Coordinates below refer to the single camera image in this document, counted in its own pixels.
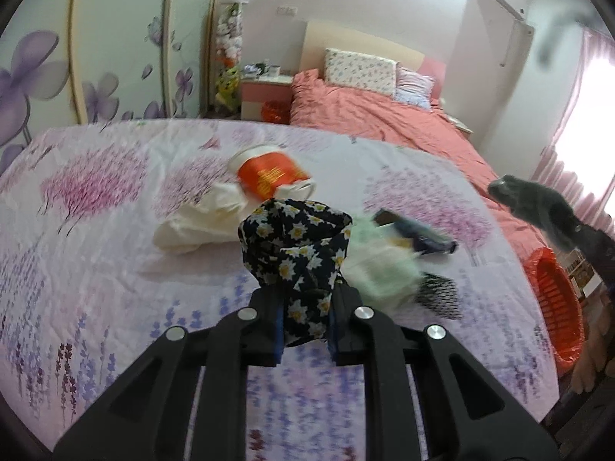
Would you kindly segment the pink window curtain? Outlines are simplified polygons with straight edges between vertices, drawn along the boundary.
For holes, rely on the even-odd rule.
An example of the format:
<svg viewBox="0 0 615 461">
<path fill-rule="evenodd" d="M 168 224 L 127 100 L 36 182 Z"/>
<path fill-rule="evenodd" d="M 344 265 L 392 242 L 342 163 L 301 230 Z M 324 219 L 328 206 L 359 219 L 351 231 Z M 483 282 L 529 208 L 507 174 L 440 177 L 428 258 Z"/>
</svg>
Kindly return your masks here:
<svg viewBox="0 0 615 461">
<path fill-rule="evenodd" d="M 572 92 L 533 179 L 585 223 L 614 234 L 614 41 L 586 29 Z"/>
</svg>

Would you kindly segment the floral pink purple tablecloth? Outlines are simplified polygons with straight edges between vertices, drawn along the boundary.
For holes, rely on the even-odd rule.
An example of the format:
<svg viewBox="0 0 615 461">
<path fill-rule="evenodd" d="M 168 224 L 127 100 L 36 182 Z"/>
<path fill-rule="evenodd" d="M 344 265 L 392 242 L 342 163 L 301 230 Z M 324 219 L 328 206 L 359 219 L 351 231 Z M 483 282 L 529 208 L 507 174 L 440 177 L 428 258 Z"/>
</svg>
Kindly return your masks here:
<svg viewBox="0 0 615 461">
<path fill-rule="evenodd" d="M 167 255 L 158 225 L 245 148 L 284 149 L 315 199 L 353 217 L 393 210 L 447 232 L 458 251 L 423 260 L 454 281 L 455 338 L 541 420 L 559 396 L 555 359 L 521 260 L 539 248 L 450 161 L 327 131 L 245 122 L 151 121 L 40 134 L 1 178 L 1 392 L 52 448 L 171 326 L 206 328 L 256 281 L 234 242 Z"/>
</svg>

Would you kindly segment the sliding wardrobe with flowers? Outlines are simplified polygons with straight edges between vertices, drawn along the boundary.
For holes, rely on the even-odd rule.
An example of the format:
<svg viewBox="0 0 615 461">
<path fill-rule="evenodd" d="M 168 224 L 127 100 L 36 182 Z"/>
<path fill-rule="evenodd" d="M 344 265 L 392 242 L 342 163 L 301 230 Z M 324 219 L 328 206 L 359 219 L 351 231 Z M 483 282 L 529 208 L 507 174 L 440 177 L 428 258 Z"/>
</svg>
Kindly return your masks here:
<svg viewBox="0 0 615 461">
<path fill-rule="evenodd" d="M 1 163 L 51 127 L 199 118 L 214 0 L 1 0 Z"/>
</svg>

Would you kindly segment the white wall air conditioner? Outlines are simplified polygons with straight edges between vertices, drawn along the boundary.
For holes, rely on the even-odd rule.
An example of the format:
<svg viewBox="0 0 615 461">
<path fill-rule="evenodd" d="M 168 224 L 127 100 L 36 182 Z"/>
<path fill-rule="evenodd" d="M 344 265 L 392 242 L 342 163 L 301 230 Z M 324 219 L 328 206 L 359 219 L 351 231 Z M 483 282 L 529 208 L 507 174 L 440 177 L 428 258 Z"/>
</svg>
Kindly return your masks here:
<svg viewBox="0 0 615 461">
<path fill-rule="evenodd" d="M 525 0 L 476 0 L 493 58 L 498 67 L 512 67 L 527 55 L 535 28 L 527 23 Z"/>
</svg>

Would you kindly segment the pale green crumpled cloth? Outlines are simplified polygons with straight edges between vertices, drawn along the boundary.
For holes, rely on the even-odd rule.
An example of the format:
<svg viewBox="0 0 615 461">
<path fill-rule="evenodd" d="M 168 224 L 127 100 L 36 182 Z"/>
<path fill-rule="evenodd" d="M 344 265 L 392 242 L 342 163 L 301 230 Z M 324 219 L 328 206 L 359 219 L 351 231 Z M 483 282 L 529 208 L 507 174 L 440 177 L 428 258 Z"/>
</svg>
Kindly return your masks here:
<svg viewBox="0 0 615 461">
<path fill-rule="evenodd" d="M 371 217 L 355 217 L 341 274 L 365 305 L 389 315 L 418 295 L 424 275 L 418 254 Z"/>
</svg>

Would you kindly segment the white floral pillow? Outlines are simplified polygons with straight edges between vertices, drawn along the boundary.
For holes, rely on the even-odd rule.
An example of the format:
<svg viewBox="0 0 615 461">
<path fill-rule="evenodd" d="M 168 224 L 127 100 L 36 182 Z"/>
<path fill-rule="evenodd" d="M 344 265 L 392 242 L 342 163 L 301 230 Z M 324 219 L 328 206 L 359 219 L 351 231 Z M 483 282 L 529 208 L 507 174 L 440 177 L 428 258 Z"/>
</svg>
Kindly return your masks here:
<svg viewBox="0 0 615 461">
<path fill-rule="evenodd" d="M 392 98 L 396 90 L 397 62 L 370 54 L 326 48 L 324 80 L 329 85 L 376 93 Z"/>
</svg>

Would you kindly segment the cream pink headboard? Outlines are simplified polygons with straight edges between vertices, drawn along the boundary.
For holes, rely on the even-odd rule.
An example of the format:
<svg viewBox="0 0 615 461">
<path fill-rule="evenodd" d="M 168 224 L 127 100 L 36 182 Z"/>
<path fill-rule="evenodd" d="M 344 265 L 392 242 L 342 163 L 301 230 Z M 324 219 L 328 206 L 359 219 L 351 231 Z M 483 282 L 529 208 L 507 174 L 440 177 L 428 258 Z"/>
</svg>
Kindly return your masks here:
<svg viewBox="0 0 615 461">
<path fill-rule="evenodd" d="M 445 63 L 385 38 L 378 38 L 378 36 L 368 35 L 365 32 L 331 22 L 307 22 L 298 70 L 317 69 L 320 75 L 323 75 L 326 48 L 337 48 L 395 60 L 419 74 L 434 78 L 432 98 L 438 100 L 441 96 L 446 74 Z"/>
</svg>

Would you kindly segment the blue grey cloth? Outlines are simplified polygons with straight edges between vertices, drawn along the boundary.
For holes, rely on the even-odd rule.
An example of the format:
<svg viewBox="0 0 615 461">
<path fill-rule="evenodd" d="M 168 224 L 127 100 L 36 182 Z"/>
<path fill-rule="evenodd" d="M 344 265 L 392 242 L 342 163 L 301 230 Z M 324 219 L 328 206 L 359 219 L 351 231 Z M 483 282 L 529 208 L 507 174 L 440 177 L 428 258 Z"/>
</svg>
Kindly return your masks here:
<svg viewBox="0 0 615 461">
<path fill-rule="evenodd" d="M 505 175 L 488 185 L 488 193 L 499 204 L 508 207 L 514 217 L 542 230 L 562 252 L 569 253 L 577 246 L 573 236 L 580 221 L 554 189 Z"/>
</svg>

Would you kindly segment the pink white nightstand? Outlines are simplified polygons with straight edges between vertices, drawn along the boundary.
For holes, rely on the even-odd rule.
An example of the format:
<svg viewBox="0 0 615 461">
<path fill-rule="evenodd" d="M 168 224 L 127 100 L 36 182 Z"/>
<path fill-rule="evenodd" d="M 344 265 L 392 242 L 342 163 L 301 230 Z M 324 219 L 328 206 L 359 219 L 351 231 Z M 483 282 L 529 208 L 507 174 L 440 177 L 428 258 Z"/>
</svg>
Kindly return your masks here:
<svg viewBox="0 0 615 461">
<path fill-rule="evenodd" d="M 288 124 L 293 100 L 293 77 L 262 76 L 241 80 L 241 119 Z"/>
</svg>

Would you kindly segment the black mesh fruit net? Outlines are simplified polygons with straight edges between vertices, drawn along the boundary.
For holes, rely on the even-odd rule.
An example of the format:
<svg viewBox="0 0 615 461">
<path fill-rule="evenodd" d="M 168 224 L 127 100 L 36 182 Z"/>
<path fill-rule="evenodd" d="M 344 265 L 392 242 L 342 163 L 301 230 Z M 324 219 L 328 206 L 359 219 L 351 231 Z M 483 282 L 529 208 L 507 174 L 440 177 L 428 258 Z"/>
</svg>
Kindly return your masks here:
<svg viewBox="0 0 615 461">
<path fill-rule="evenodd" d="M 459 292 L 454 280 L 425 273 L 416 301 L 438 317 L 459 320 L 462 317 Z"/>
</svg>

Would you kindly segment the red white instant noodle cup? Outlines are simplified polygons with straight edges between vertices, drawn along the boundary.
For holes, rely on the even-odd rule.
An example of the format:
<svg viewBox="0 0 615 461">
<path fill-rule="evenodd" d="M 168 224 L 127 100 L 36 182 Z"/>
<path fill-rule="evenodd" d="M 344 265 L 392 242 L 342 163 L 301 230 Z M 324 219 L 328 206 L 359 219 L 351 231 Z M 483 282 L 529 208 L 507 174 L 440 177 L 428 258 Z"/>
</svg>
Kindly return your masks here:
<svg viewBox="0 0 615 461">
<path fill-rule="evenodd" d="M 227 161 L 227 167 L 245 191 L 259 201 L 306 200 L 316 189 L 313 177 L 278 146 L 242 149 Z"/>
</svg>

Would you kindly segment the salmon pink bed duvet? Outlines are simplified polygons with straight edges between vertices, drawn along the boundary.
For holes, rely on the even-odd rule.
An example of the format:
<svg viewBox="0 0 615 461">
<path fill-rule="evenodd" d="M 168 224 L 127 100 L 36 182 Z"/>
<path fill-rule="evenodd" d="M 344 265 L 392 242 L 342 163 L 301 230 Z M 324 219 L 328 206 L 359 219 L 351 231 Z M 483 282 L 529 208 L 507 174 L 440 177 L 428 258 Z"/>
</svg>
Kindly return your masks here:
<svg viewBox="0 0 615 461">
<path fill-rule="evenodd" d="M 376 93 L 329 85 L 316 69 L 297 73 L 291 91 L 292 125 L 375 139 L 448 159 L 482 197 L 520 260 L 547 246 L 537 228 L 491 198 L 487 187 L 496 173 L 441 108 L 425 110 Z"/>
</svg>

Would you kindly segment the stuffed toys rack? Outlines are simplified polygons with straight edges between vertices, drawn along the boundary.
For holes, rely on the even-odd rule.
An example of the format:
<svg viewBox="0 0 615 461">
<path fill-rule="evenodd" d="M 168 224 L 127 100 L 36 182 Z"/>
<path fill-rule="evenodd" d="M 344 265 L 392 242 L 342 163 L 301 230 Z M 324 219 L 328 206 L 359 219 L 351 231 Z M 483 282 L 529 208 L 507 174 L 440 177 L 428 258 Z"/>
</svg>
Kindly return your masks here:
<svg viewBox="0 0 615 461">
<path fill-rule="evenodd" d="M 239 113 L 240 70 L 243 52 L 243 13 L 245 1 L 222 2 L 215 33 L 215 96 L 217 113 Z"/>
</svg>

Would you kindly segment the black patterned fabric pouch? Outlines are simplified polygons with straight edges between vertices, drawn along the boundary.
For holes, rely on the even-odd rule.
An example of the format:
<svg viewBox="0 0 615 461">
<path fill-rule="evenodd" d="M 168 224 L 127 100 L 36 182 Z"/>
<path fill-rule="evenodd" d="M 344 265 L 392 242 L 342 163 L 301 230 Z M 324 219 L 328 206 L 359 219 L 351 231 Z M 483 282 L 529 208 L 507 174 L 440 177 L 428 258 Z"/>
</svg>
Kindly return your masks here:
<svg viewBox="0 0 615 461">
<path fill-rule="evenodd" d="M 240 223 L 244 266 L 283 298 L 289 347 L 326 336 L 351 229 L 348 213 L 312 200 L 270 199 Z"/>
</svg>

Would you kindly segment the pink striped pillow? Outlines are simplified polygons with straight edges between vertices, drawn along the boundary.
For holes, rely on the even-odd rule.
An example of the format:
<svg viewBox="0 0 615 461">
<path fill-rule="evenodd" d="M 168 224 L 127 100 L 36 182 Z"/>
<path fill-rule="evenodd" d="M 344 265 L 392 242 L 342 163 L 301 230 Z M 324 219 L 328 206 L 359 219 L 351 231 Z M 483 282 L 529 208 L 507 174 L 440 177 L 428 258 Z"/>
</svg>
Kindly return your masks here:
<svg viewBox="0 0 615 461">
<path fill-rule="evenodd" d="M 435 79 L 410 68 L 399 67 L 393 99 L 399 103 L 430 111 Z"/>
</svg>

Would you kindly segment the cream crumpled tissue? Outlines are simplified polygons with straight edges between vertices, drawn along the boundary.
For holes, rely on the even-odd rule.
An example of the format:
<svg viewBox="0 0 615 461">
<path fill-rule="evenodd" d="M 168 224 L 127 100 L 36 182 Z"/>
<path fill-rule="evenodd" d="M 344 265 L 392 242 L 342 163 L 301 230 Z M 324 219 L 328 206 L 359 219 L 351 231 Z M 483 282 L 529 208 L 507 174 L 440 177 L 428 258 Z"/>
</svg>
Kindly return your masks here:
<svg viewBox="0 0 615 461">
<path fill-rule="evenodd" d="M 215 183 L 196 203 L 181 204 L 155 230 L 153 244 L 169 254 L 237 242 L 252 202 L 237 183 Z"/>
</svg>

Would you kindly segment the red plastic laundry basket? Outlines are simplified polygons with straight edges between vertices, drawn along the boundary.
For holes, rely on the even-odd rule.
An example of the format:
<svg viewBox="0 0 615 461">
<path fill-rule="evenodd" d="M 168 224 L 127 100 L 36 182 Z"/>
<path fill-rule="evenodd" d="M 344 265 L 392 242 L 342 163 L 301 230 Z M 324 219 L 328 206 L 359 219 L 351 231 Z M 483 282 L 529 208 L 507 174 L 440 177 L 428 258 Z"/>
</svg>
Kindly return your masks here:
<svg viewBox="0 0 615 461">
<path fill-rule="evenodd" d="M 523 268 L 538 300 L 559 377 L 581 357 L 585 327 L 580 303 L 565 270 L 550 248 L 535 250 Z"/>
</svg>

